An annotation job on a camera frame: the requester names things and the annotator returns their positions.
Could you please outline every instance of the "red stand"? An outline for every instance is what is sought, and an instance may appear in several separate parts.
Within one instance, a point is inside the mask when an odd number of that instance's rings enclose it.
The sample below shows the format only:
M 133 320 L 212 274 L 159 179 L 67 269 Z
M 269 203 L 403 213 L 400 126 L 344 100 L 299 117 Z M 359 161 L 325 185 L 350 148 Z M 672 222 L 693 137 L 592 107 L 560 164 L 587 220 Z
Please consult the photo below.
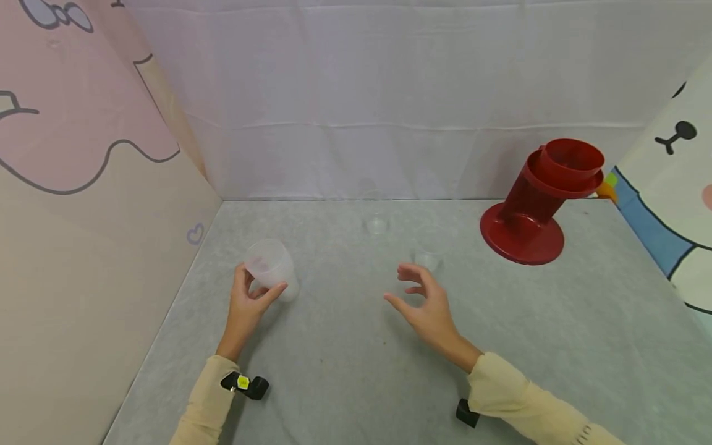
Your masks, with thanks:
M 529 155 L 507 199 L 482 216 L 482 237 L 516 263 L 554 261 L 564 249 L 564 233 L 553 216 L 567 199 L 585 198 L 601 185 L 603 162 L 603 154 L 583 141 L 543 145 Z

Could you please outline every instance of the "beige sleeve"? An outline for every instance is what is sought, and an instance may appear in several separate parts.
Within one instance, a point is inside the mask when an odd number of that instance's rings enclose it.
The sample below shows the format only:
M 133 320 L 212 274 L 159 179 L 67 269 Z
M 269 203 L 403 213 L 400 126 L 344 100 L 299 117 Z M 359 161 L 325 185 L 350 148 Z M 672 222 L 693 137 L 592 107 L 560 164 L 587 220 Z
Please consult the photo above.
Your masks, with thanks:
M 198 377 L 178 422 L 170 445 L 215 445 L 232 404 L 233 392 L 220 386 L 225 376 L 237 371 L 235 363 L 213 355 Z
M 624 445 L 497 354 L 481 356 L 468 380 L 471 411 L 500 417 L 539 445 Z

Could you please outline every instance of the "table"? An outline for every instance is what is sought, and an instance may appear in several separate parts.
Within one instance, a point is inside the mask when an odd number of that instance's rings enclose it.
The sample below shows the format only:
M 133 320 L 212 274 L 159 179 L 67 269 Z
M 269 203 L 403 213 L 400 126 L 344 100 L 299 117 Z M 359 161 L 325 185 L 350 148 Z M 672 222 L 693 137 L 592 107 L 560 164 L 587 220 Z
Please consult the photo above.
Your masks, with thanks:
M 608 201 L 556 215 L 558 260 L 522 266 L 485 244 L 494 201 L 394 201 L 369 236 L 354 201 L 225 202 L 123 404 L 106 444 L 166 444 L 221 337 L 233 269 L 266 237 L 292 253 L 301 293 L 274 305 L 241 357 L 271 388 L 237 396 L 230 444 L 527 444 L 499 419 L 457 421 L 466 375 L 421 344 L 382 299 L 423 221 L 457 230 L 436 278 L 461 333 L 496 351 L 633 444 L 712 437 L 712 345 Z

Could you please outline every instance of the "white backdrop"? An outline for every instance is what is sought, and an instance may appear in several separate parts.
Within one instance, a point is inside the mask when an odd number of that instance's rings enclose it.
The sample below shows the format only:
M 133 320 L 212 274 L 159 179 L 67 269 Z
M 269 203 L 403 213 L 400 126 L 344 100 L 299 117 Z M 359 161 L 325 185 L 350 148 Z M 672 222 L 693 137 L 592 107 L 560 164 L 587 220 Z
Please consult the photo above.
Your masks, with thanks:
M 610 168 L 712 31 L 709 0 L 125 3 L 227 199 L 502 197 L 556 137 Z

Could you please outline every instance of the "cartoon drawing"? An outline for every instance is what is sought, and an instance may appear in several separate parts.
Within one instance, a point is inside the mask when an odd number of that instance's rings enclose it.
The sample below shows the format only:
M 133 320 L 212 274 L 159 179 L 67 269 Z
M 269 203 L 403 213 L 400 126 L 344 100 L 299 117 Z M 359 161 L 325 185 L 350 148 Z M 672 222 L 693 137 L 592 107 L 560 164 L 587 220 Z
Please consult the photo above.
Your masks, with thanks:
M 675 151 L 672 150 L 672 145 L 675 141 L 682 138 L 685 140 L 691 140 L 697 137 L 697 129 L 694 125 L 687 122 L 686 120 L 681 120 L 675 124 L 675 134 L 670 139 L 663 139 L 662 137 L 656 137 L 655 142 L 665 146 L 665 150 L 668 155 L 673 155 Z
M 697 81 L 683 84 L 604 189 L 712 333 L 712 133 L 703 126 L 712 126 L 712 81 Z
M 33 108 L 23 108 L 11 91 L 0 91 L 0 119 L 20 112 L 27 112 L 31 115 L 37 115 L 40 112 Z
M 85 11 L 92 10 L 79 2 L 44 0 L 3 10 L 3 32 L 22 45 L 1 50 L 0 166 L 52 194 L 89 187 L 116 149 L 137 150 L 152 162 L 179 153 L 101 21 Z
M 41 28 L 54 29 L 60 23 L 63 25 L 74 23 L 83 31 L 94 32 L 89 17 L 76 3 L 69 2 L 64 6 L 59 6 L 48 4 L 44 0 L 20 0 L 20 5 L 27 16 Z
M 188 230 L 188 233 L 185 235 L 185 237 L 188 240 L 189 244 L 192 244 L 193 246 L 199 246 L 200 241 L 203 241 L 204 234 L 205 226 L 203 225 L 203 223 L 198 223 L 195 225 L 195 227 Z
M 103 33 L 120 54 L 127 69 L 146 87 L 146 94 L 159 109 L 181 150 L 205 176 L 203 157 L 183 109 L 171 91 L 158 61 L 151 53 L 143 32 L 136 26 L 124 5 L 117 3 L 120 2 L 110 4 L 108 0 L 103 0 L 98 5 L 97 11 L 103 19 Z

